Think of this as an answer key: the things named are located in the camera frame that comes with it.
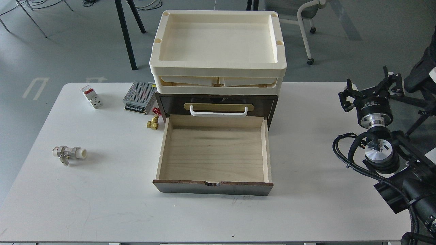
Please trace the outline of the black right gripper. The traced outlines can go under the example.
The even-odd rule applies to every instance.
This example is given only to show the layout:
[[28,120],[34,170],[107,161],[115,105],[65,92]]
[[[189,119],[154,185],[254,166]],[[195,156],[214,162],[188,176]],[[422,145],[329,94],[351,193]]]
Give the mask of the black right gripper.
[[[380,82],[380,91],[377,93],[364,93],[354,89],[350,79],[347,79],[344,90],[338,93],[344,112],[356,108],[358,124],[366,129],[376,125],[389,126],[393,122],[393,114],[388,99],[405,96],[402,75],[389,72],[387,66],[383,66],[383,72],[385,77]],[[348,97],[353,98],[354,101],[348,101]]]

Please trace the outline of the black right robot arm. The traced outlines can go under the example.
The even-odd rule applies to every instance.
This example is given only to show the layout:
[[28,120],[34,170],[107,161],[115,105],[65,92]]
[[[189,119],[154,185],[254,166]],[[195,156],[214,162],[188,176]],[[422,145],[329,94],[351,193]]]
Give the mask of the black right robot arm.
[[402,131],[390,131],[393,122],[389,99],[404,95],[401,74],[383,67],[384,79],[365,90],[347,86],[339,92],[345,112],[356,109],[358,124],[366,129],[359,135],[338,135],[334,154],[347,167],[377,180],[375,189],[394,211],[408,210],[411,231],[403,234],[402,245],[418,242],[435,244],[435,163],[414,147]]

